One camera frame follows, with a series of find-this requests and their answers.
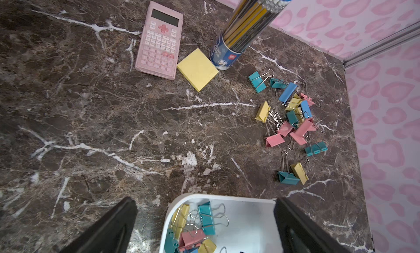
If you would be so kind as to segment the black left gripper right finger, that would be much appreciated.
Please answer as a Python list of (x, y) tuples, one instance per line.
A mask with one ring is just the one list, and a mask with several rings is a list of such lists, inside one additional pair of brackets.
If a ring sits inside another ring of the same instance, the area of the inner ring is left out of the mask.
[(276, 199), (273, 214), (285, 253), (348, 252), (289, 199)]

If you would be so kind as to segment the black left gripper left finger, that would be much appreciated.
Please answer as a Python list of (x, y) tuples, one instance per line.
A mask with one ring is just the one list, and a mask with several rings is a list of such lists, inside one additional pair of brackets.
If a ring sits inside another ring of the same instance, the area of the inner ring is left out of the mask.
[(136, 202), (131, 197), (125, 197), (60, 251), (62, 253), (125, 253), (137, 213)]

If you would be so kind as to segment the white storage tray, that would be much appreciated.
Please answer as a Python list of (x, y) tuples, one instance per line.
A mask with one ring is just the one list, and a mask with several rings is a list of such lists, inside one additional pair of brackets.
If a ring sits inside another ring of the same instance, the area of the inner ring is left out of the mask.
[(282, 253), (283, 247), (277, 230), (273, 210), (275, 201), (232, 196), (186, 193), (178, 196), (166, 213), (159, 252), (164, 253), (171, 219), (182, 205), (198, 213), (198, 206), (210, 204), (214, 215), (226, 215), (215, 219), (215, 235), (210, 240), (217, 246), (216, 252), (226, 248), (227, 253)]

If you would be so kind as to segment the dark pink binder clip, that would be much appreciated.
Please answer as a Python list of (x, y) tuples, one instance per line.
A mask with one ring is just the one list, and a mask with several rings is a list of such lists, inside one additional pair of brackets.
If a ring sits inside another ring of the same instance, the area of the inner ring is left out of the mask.
[(186, 250), (196, 248), (206, 239), (206, 235), (202, 229), (197, 231), (186, 231), (180, 234), (178, 251), (183, 253)]

